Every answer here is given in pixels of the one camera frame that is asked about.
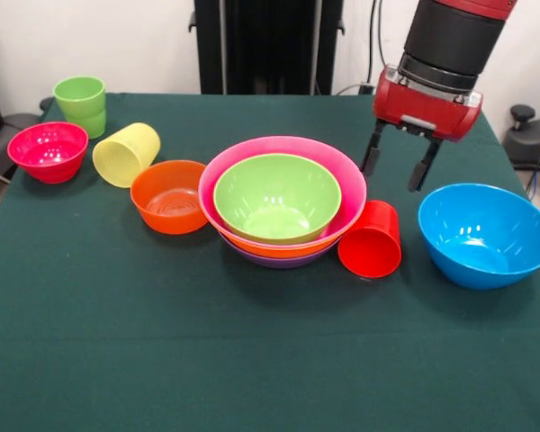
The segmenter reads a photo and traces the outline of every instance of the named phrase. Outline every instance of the green cup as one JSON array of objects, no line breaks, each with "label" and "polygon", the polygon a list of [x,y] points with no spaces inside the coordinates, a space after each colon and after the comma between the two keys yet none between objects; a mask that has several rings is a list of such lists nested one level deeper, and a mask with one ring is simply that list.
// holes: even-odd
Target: green cup
[{"label": "green cup", "polygon": [[104,134],[106,129],[104,81],[94,76],[71,76],[56,84],[54,98],[67,122],[84,128],[90,139]]}]

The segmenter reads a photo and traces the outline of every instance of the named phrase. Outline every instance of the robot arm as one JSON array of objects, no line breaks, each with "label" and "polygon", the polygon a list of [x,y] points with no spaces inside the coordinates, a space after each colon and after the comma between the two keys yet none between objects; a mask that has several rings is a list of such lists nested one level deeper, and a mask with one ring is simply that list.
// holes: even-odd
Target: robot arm
[{"label": "robot arm", "polygon": [[482,108],[473,91],[517,0],[420,0],[400,64],[380,75],[376,124],[361,169],[369,176],[386,125],[430,141],[409,190],[420,190],[440,145],[457,142]]}]

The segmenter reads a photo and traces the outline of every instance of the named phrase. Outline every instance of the cup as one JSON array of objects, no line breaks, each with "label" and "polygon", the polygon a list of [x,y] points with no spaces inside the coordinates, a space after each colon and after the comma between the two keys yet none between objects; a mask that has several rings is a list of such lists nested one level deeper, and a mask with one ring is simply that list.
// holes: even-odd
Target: cup
[{"label": "cup", "polygon": [[67,122],[85,129],[88,138],[98,138],[106,128],[104,82],[95,76],[72,76],[54,86],[54,98]]},{"label": "cup", "polygon": [[92,160],[98,174],[109,184],[128,188],[152,165],[160,151],[160,137],[146,123],[133,123],[100,141]]},{"label": "cup", "polygon": [[340,239],[338,257],[355,275],[374,279],[393,273],[401,262],[396,209],[384,201],[367,202],[360,218]]}]

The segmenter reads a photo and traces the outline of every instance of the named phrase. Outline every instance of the tipped over cup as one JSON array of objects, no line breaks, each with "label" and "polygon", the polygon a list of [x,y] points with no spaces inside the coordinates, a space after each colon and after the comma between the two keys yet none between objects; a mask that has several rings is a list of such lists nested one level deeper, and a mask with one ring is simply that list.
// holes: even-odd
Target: tipped over cup
[{"label": "tipped over cup", "polygon": [[134,179],[160,151],[160,137],[146,123],[133,123],[100,141],[92,160],[98,174],[109,184],[129,188]]},{"label": "tipped over cup", "polygon": [[338,243],[338,257],[355,275],[380,278],[401,262],[400,220],[384,201],[369,201],[353,227]]}]

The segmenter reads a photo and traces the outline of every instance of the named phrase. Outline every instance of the plastic bowl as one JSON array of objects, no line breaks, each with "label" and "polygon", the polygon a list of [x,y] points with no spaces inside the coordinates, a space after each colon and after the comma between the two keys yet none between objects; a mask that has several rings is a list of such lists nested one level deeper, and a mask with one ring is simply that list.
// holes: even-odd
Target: plastic bowl
[{"label": "plastic bowl", "polygon": [[265,256],[254,255],[247,252],[246,250],[240,249],[238,246],[236,246],[224,236],[222,236],[222,239],[232,249],[242,255],[242,257],[244,257],[247,261],[256,264],[257,266],[275,269],[288,269],[306,266],[307,264],[310,264],[311,262],[316,261],[318,258],[322,257],[338,243],[338,241],[336,240],[334,243],[324,247],[322,250],[307,256],[299,256],[297,258],[267,258]]},{"label": "plastic bowl", "polygon": [[43,183],[63,183],[76,175],[88,147],[80,126],[50,121],[21,130],[8,143],[8,157]]},{"label": "plastic bowl", "polygon": [[[269,245],[242,238],[224,226],[214,206],[216,182],[224,171],[240,160],[268,153],[287,153],[311,159],[323,165],[337,179],[342,192],[342,203],[332,222],[317,239],[299,245]],[[262,137],[235,144],[215,157],[202,174],[198,196],[208,221],[239,248],[261,257],[295,258],[326,248],[350,229],[366,204],[366,181],[352,159],[328,144],[302,137]]]},{"label": "plastic bowl", "polygon": [[198,203],[198,182],[206,166],[192,160],[168,160],[142,171],[130,188],[140,216],[163,234],[186,234],[208,221]]},{"label": "plastic bowl", "polygon": [[283,153],[244,159],[214,187],[216,211],[235,234],[275,245],[314,240],[340,201],[340,186],[324,166]]},{"label": "plastic bowl", "polygon": [[540,268],[540,211],[504,189],[437,189],[419,206],[418,224],[436,266],[462,287],[500,288]]}]

